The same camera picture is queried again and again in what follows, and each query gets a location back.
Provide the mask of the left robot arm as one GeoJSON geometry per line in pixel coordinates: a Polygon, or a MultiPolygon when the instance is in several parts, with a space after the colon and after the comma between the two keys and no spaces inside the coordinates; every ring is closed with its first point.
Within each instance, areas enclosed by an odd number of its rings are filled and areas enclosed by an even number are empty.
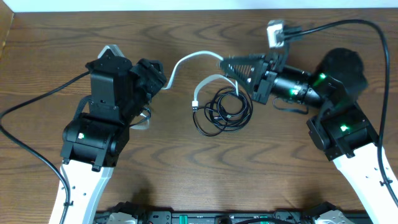
{"type": "Polygon", "coordinates": [[[163,65],[142,58],[136,64],[105,54],[88,62],[91,96],[63,131],[60,185],[50,223],[92,223],[99,200],[129,141],[132,120],[165,85],[163,65]]]}

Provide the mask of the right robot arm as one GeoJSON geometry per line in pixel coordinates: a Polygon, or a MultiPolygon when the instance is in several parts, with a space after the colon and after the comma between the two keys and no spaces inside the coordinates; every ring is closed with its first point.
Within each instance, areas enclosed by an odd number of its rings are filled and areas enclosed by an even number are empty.
{"type": "Polygon", "coordinates": [[[269,96],[318,109],[307,121],[314,145],[350,183],[373,223],[397,223],[397,178],[377,132],[357,103],[368,83],[356,52],[329,51],[315,73],[284,63],[278,54],[224,59],[220,66],[251,95],[269,96]]]}

